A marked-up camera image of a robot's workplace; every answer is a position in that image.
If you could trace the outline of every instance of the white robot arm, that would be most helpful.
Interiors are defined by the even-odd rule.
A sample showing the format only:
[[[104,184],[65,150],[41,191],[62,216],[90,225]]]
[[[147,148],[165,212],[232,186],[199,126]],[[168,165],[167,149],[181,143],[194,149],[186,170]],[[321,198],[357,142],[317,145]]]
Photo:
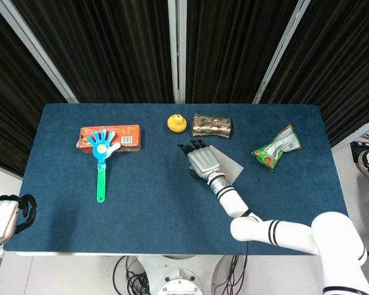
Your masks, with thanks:
[[[15,195],[2,195],[0,197],[0,266],[4,255],[3,245],[14,234],[19,234],[33,224],[36,207],[36,201],[31,195],[24,195],[22,198]],[[17,225],[19,210],[23,210],[23,217],[27,219],[24,223]]]
[[[262,221],[244,203],[212,151],[202,140],[179,144],[196,175],[207,181],[227,214],[234,218],[231,234],[238,241],[259,241],[314,255],[322,261],[325,295],[369,295],[361,266],[367,251],[351,220],[337,212],[320,214],[312,226],[287,221]]]

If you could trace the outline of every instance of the white floor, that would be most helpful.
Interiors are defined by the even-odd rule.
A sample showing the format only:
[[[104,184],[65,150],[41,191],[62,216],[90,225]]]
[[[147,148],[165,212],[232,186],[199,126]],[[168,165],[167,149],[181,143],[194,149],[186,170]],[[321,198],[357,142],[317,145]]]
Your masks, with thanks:
[[[357,170],[349,147],[334,155],[349,216],[369,250],[369,183]],[[20,181],[3,176],[0,194],[17,194]],[[0,271],[0,295],[116,294],[112,271],[118,257],[23,257],[6,253]],[[123,267],[116,281],[123,294]],[[369,281],[369,258],[363,266]],[[224,278],[216,276],[220,283]],[[319,295],[322,293],[320,260],[315,256],[249,256],[242,294]]]

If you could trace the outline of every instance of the curtain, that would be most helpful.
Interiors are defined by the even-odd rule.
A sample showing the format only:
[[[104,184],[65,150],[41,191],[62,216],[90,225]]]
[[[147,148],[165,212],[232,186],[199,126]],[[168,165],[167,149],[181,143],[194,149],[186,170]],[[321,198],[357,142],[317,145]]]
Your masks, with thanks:
[[[319,105],[332,146],[369,122],[369,1],[311,1],[260,102]]]
[[[83,103],[173,103],[167,1],[14,0]]]
[[[23,175],[44,105],[64,102],[0,14],[0,167]]]
[[[251,103],[296,0],[188,0],[186,102]]]

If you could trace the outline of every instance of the dark blue table surface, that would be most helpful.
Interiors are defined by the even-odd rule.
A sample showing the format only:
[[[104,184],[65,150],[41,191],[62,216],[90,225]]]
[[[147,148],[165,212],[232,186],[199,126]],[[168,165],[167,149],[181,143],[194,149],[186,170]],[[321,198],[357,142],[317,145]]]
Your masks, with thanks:
[[[195,113],[232,118],[230,139],[207,136],[244,167],[235,187],[264,220],[310,225],[324,211],[347,214],[317,106],[271,104],[50,104],[44,109],[21,195],[38,203],[31,228],[7,251],[131,254],[245,254],[230,234],[231,218],[202,181],[188,173],[178,148],[191,128],[172,133],[167,118],[180,113],[189,127]],[[269,143],[289,123],[303,149],[286,153],[275,172],[250,151]],[[138,124],[142,150],[107,160],[105,203],[96,201],[97,160],[76,149],[79,129]],[[251,242],[250,254],[301,254]]]

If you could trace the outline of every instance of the blue plastic hand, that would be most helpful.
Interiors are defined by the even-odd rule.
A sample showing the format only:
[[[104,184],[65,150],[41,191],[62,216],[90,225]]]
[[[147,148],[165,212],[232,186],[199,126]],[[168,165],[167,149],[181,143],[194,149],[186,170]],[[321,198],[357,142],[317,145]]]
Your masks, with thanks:
[[[108,158],[114,151],[121,147],[120,143],[111,145],[113,138],[115,137],[115,131],[111,131],[106,137],[106,129],[101,130],[101,133],[94,131],[94,139],[89,136],[87,140],[92,144],[93,155],[98,160],[99,164],[104,164],[105,159]]]

